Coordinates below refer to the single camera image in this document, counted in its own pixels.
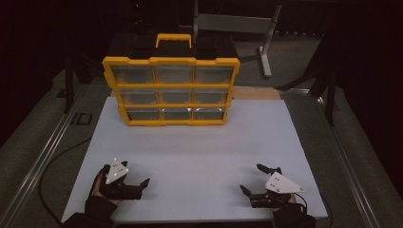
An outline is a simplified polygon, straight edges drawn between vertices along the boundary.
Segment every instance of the yellow organizer box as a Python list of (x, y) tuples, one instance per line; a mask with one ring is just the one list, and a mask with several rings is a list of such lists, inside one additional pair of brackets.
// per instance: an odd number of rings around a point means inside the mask
[(103, 60), (127, 125), (225, 124), (240, 61), (229, 36), (115, 36)]

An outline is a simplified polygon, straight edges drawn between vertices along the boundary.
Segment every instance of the floor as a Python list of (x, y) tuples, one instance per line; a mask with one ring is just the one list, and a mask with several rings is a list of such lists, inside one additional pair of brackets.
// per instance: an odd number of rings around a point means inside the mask
[[(267, 79), (262, 76), (256, 56), (257, 47), (262, 45), (260, 38), (244, 34), (235, 37), (241, 60), (236, 86), (282, 86), (300, 77), (320, 42), (303, 35), (275, 35), (269, 48), (273, 77)], [(312, 82), (280, 92), (280, 96), (289, 108), (330, 215), (318, 219), (317, 227), (402, 227), (402, 200), (346, 103), (342, 89), (336, 90), (335, 126), (329, 126), (323, 114), (325, 96), (320, 99), (307, 94)], [(0, 150), (0, 180), (3, 182), (0, 227), (57, 227), (41, 202), (39, 190), (55, 217), (60, 219), (63, 215), (86, 154), (87, 140), (111, 92), (102, 77), (94, 77), (90, 85), (76, 82), (75, 105), (64, 113), (65, 99), (57, 98), (63, 88), (62, 71), (55, 77), (53, 89)], [(270, 222), (263, 222), (138, 224), (136, 227), (270, 225)]]

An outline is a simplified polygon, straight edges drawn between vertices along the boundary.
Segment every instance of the metal stand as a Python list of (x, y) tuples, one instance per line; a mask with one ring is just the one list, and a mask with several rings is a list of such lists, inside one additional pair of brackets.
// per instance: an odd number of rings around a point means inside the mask
[(204, 14), (199, 13), (199, 0), (195, 0), (193, 41), (196, 41), (195, 39), (198, 36), (199, 29), (266, 34), (266, 42), (264, 43), (263, 47), (259, 47), (259, 55), (264, 71), (264, 77), (270, 78), (272, 77), (272, 71), (267, 58), (267, 50), (269, 49), (269, 45), (276, 28), (276, 22), (278, 20), (280, 10), (281, 5), (277, 5), (272, 18)]

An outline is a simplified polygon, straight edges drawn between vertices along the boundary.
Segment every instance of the white table surface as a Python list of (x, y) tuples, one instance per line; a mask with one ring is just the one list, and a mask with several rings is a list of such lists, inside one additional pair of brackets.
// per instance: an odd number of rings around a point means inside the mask
[(116, 98), (107, 98), (62, 221), (84, 212), (93, 179), (114, 158), (128, 161), (126, 184), (150, 178), (141, 200), (125, 200), (115, 211), (117, 223), (272, 219), (240, 190), (265, 192), (270, 176), (257, 163), (280, 167), (305, 189), (308, 214), (327, 217), (283, 100), (234, 100), (225, 125), (145, 127), (125, 125)]

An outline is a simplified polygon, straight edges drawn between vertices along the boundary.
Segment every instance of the metal frame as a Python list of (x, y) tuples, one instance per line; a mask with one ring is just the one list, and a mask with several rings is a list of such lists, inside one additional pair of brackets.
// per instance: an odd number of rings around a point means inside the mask
[(13, 227), (14, 222), (17, 220), (41, 175), (44, 173), (46, 166), (50, 163), (51, 157), (57, 149), (60, 140), (63, 139), (68, 125), (73, 119), (78, 103), (80, 103), (81, 99), (86, 96), (86, 92), (87, 85), (81, 85), (78, 88), (75, 97), (76, 103), (71, 104), (68, 112), (63, 114), (60, 122), (57, 124), (52, 135), (48, 139), (48, 143), (45, 145), (35, 164), (24, 177), (13, 199), (0, 217), (0, 227)]
[(242, 17), (230, 15), (217, 15), (199, 13), (199, 0), (195, 1), (193, 18), (193, 41), (198, 36), (199, 29), (224, 30), (237, 32), (252, 32), (266, 34), (266, 41), (263, 47), (259, 47), (261, 65), (264, 77), (272, 77), (272, 71), (267, 58), (267, 50), (276, 28), (281, 5), (277, 5), (272, 18)]

